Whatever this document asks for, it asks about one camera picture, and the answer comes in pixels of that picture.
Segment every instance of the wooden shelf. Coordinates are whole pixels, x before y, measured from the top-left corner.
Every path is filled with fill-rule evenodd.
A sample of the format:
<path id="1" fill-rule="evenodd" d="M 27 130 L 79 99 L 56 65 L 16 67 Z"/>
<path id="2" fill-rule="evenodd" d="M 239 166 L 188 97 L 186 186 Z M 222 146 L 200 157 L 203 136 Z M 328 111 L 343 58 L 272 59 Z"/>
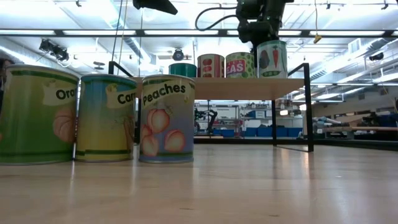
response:
<path id="1" fill-rule="evenodd" d="M 132 78 L 142 83 L 142 78 Z M 197 100 L 275 100 L 304 86 L 296 78 L 194 78 Z M 141 96 L 139 85 L 137 97 Z"/>

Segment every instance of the green can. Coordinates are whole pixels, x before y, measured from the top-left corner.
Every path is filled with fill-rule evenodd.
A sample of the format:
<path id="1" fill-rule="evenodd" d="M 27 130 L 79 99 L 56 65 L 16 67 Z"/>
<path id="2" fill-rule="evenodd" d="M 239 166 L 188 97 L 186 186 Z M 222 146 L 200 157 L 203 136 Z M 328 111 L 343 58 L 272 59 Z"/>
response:
<path id="1" fill-rule="evenodd" d="M 6 73 L 0 164 L 72 160 L 79 78 L 31 65 L 10 65 Z"/>
<path id="2" fill-rule="evenodd" d="M 182 75 L 188 78 L 196 78 L 198 68 L 189 63 L 174 63 L 169 66 L 171 75 Z"/>
<path id="3" fill-rule="evenodd" d="M 254 55 L 247 52 L 237 52 L 226 57 L 227 78 L 257 78 L 254 69 Z"/>
<path id="4" fill-rule="evenodd" d="M 132 158 L 137 83 L 116 75 L 81 78 L 76 156 L 78 161 Z"/>

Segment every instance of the wooden floor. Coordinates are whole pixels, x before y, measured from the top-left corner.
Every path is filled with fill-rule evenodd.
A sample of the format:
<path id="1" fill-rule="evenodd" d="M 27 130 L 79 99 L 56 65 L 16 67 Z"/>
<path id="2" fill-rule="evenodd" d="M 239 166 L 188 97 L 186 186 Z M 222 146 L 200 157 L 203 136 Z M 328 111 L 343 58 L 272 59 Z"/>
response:
<path id="1" fill-rule="evenodd" d="M 0 223 L 398 223 L 398 153 L 196 145 L 195 162 L 0 167 Z"/>

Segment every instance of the tomato can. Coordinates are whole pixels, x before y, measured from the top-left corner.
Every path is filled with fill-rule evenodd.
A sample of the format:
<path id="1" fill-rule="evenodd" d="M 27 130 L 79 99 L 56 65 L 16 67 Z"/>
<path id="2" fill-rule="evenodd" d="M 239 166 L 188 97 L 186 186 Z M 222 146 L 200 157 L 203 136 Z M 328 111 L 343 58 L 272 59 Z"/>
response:
<path id="1" fill-rule="evenodd" d="M 116 75 L 81 78 L 76 156 L 78 161 L 132 158 L 137 83 Z"/>
<path id="2" fill-rule="evenodd" d="M 191 78 L 150 75 L 142 79 L 140 161 L 193 161 L 194 101 Z"/>
<path id="3" fill-rule="evenodd" d="M 254 55 L 246 52 L 237 52 L 227 55 L 227 78 L 257 78 L 254 70 Z"/>
<path id="4" fill-rule="evenodd" d="M 198 77 L 224 78 L 225 58 L 218 54 L 198 57 Z"/>
<path id="5" fill-rule="evenodd" d="M 6 74 L 0 164 L 72 160 L 79 78 L 31 65 L 10 65 Z"/>
<path id="6" fill-rule="evenodd" d="M 257 47 L 259 78 L 287 78 L 286 42 L 271 40 Z"/>
<path id="7" fill-rule="evenodd" d="M 171 75 L 182 75 L 189 78 L 197 77 L 197 67 L 189 63 L 174 63 L 169 66 Z"/>

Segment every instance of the peaches can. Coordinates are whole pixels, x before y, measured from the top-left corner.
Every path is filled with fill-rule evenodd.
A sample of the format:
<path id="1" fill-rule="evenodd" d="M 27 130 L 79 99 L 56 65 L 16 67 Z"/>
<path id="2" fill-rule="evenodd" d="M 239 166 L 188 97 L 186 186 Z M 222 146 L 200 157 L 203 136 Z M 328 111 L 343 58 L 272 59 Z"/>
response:
<path id="1" fill-rule="evenodd" d="M 194 101 L 191 78 L 151 75 L 142 79 L 140 161 L 193 161 Z"/>
<path id="2" fill-rule="evenodd" d="M 132 159 L 137 83 L 116 75 L 85 75 L 80 92 L 75 159 Z"/>
<path id="3" fill-rule="evenodd" d="M 198 57 L 198 78 L 224 78 L 225 58 L 218 54 Z"/>
<path id="4" fill-rule="evenodd" d="M 70 161 L 79 78 L 32 65 L 6 68 L 0 114 L 0 164 Z"/>

